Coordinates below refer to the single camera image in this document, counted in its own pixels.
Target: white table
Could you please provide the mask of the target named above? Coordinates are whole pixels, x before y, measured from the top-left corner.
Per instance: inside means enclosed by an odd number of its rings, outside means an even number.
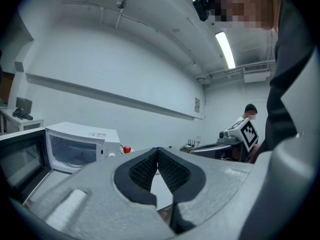
[[[24,131],[26,126],[35,125],[36,127],[42,127],[44,125],[44,119],[36,114],[30,114],[33,117],[33,120],[19,119],[18,117],[13,117],[12,113],[15,109],[0,109],[0,120],[1,120],[1,135],[5,134],[5,124],[4,119],[7,122],[10,122],[12,125],[16,126],[19,129],[19,132]]]

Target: person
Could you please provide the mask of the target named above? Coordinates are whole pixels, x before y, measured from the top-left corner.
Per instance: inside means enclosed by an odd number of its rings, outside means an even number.
[[[243,119],[249,118],[249,120],[255,120],[258,114],[258,110],[253,104],[246,105],[244,113],[234,123],[242,121]]]
[[[278,35],[274,49],[275,73],[266,105],[265,139],[250,158],[254,163],[261,153],[272,151],[280,142],[297,134],[281,97],[304,69],[316,42],[290,0],[208,0],[208,6],[217,20],[244,22],[246,28],[273,31]]]

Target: air vent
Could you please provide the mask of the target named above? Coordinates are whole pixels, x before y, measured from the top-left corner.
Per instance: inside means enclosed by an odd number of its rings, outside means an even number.
[[[251,65],[251,66],[244,66],[243,67],[243,71],[244,71],[245,74],[253,73],[253,72],[267,71],[268,69],[269,69],[269,64],[268,63]]]
[[[200,113],[200,99],[195,98],[194,112]]]

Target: microwave window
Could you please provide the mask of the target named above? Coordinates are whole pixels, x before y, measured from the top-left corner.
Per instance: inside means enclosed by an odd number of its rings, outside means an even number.
[[[41,161],[41,154],[35,143],[7,154],[1,158],[0,165],[9,185],[12,188],[17,188],[42,167]]]
[[[97,160],[97,145],[50,135],[55,159],[72,168],[81,168]]]

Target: white wall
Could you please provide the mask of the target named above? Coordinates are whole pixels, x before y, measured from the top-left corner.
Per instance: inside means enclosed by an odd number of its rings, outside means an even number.
[[[205,122],[201,145],[217,142],[219,132],[232,126],[250,103],[258,110],[256,120],[251,122],[259,135],[258,143],[262,143],[265,139],[269,91],[268,79],[265,82],[254,83],[239,80],[205,89]]]
[[[64,20],[29,73],[202,117],[194,111],[202,87],[159,49],[113,28]]]
[[[21,48],[30,42],[30,38],[22,30],[5,31],[0,38],[0,49],[2,50],[1,67],[4,72],[15,74],[15,60]]]
[[[27,74],[30,80],[25,98],[32,112],[44,117],[44,126],[69,121],[116,129],[123,145],[135,150],[149,147],[180,148],[196,139],[204,121],[179,115],[164,115],[104,101],[102,94],[86,96],[57,87],[59,81],[118,94],[186,115],[201,117],[204,91],[160,50],[120,31],[90,24],[61,23],[47,36]],[[51,79],[52,85],[41,83]],[[195,97],[201,100],[201,114],[195,114]]]
[[[61,0],[23,0],[17,10],[32,38],[39,40],[60,17],[60,6]]]

